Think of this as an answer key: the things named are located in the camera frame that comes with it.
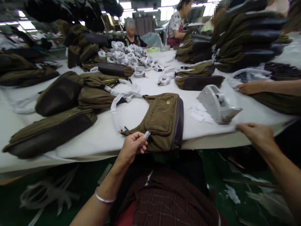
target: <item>plastic bag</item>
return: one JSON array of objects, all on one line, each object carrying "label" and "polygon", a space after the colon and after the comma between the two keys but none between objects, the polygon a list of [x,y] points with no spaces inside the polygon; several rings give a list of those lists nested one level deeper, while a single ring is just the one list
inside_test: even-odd
[{"label": "plastic bag", "polygon": [[270,75],[270,71],[265,71],[255,68],[245,68],[238,70],[230,75],[229,85],[233,89],[243,83],[254,82],[259,80],[273,81],[267,76]]},{"label": "plastic bag", "polygon": [[148,44],[150,47],[161,48],[162,41],[159,34],[154,32],[149,32],[141,37],[141,39]]}]

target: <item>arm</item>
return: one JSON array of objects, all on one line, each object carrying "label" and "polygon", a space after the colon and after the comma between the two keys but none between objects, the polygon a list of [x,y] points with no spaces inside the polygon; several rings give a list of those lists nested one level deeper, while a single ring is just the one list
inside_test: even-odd
[{"label": "arm", "polygon": [[239,91],[244,94],[255,94],[260,92],[272,92],[301,96],[301,79],[294,81],[275,81],[275,82],[250,82],[237,86]]},{"label": "arm", "polygon": [[237,128],[247,136],[268,164],[299,225],[301,223],[301,170],[281,152],[274,141],[271,128],[255,123],[239,124]]},{"label": "arm", "polygon": [[[143,154],[148,145],[143,133],[136,132],[125,138],[122,150],[120,151],[112,169],[97,189],[97,194],[105,200],[114,200],[122,180],[133,163],[136,151]],[[82,209],[75,216],[70,226],[102,226],[105,224],[112,204],[101,202],[93,194]]]},{"label": "arm", "polygon": [[149,48],[150,46],[148,44],[146,44],[141,38],[139,35],[137,35],[137,39],[140,40],[140,46],[141,47],[146,47],[146,48]]},{"label": "arm", "polygon": [[173,36],[177,39],[183,39],[185,32],[179,32],[179,30],[172,30]]}]

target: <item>white shirt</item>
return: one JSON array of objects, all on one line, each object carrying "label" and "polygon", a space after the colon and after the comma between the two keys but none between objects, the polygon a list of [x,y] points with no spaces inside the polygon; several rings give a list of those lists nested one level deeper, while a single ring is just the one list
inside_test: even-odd
[{"label": "white shirt", "polygon": [[201,31],[214,30],[214,26],[212,25],[211,20],[212,20],[212,19],[208,20],[208,21],[204,24],[204,26],[202,27]]},{"label": "white shirt", "polygon": [[166,28],[170,37],[173,37],[172,30],[179,30],[181,24],[183,24],[183,20],[180,17],[179,11],[176,11],[170,18],[168,26]]}]

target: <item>plaid shirt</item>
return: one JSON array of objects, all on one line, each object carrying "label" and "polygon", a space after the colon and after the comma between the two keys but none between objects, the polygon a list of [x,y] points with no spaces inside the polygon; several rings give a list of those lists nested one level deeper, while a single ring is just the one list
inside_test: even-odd
[{"label": "plaid shirt", "polygon": [[144,170],[128,191],[118,217],[134,200],[137,201],[132,223],[135,226],[226,225],[204,194],[167,167]]},{"label": "plaid shirt", "polygon": [[[180,33],[183,32],[183,25],[180,25],[179,32]],[[173,48],[174,46],[180,45],[180,43],[181,43],[180,39],[177,39],[175,37],[170,37],[169,36],[169,31],[167,33],[168,33],[168,37],[166,39],[167,45],[170,45],[171,48]]]}]

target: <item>white table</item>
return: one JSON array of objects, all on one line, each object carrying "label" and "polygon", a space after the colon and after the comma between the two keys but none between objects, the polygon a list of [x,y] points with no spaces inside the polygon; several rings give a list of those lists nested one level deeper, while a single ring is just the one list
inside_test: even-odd
[{"label": "white table", "polygon": [[[165,66],[179,67],[187,65],[178,61],[171,61],[175,51],[152,53],[153,57]],[[64,67],[58,69],[62,74],[69,69],[66,66],[66,60],[60,61]],[[78,74],[82,73],[80,68],[75,70]],[[249,145],[249,140],[240,132],[235,131],[237,123],[256,122],[264,125],[269,125],[279,134],[289,122],[295,120],[296,117],[283,115],[272,109],[258,103],[251,97],[242,95],[233,90],[227,81],[229,76],[215,70],[214,75],[222,75],[226,77],[221,91],[226,95],[229,103],[236,107],[243,108],[229,125],[209,124],[206,122],[198,122],[191,117],[192,109],[188,109],[189,105],[197,103],[196,97],[199,91],[185,91],[177,87],[174,80],[167,86],[157,86],[158,78],[163,75],[163,72],[148,71],[148,78],[131,77],[134,83],[137,83],[141,88],[141,94],[158,95],[161,93],[171,92],[178,93],[184,102],[184,131],[182,149],[211,149],[211,148],[229,148]],[[18,115],[11,111],[9,103],[18,99],[33,95],[47,88],[55,79],[26,88],[5,89],[0,93],[0,123],[1,123],[1,139],[0,148],[2,149],[9,141],[9,138],[19,129],[34,121],[42,119],[38,114]],[[116,90],[125,91],[129,87],[124,84],[119,84],[115,87]],[[27,107],[34,107],[35,102]],[[120,104],[117,111],[120,116],[120,122],[128,129],[136,127],[143,119],[148,110],[148,103],[143,99],[132,99],[130,103]],[[52,158],[45,156],[37,157],[31,160],[20,160],[9,153],[0,153],[0,173],[14,170],[22,170],[36,168],[40,166],[56,165],[68,163],[72,160],[79,161],[94,161],[112,157],[119,153],[124,142],[124,136],[116,130],[113,125],[112,115],[110,110],[104,110],[98,115],[95,124],[87,129],[82,134],[73,138],[69,142],[59,146],[57,149],[48,152]]]}]

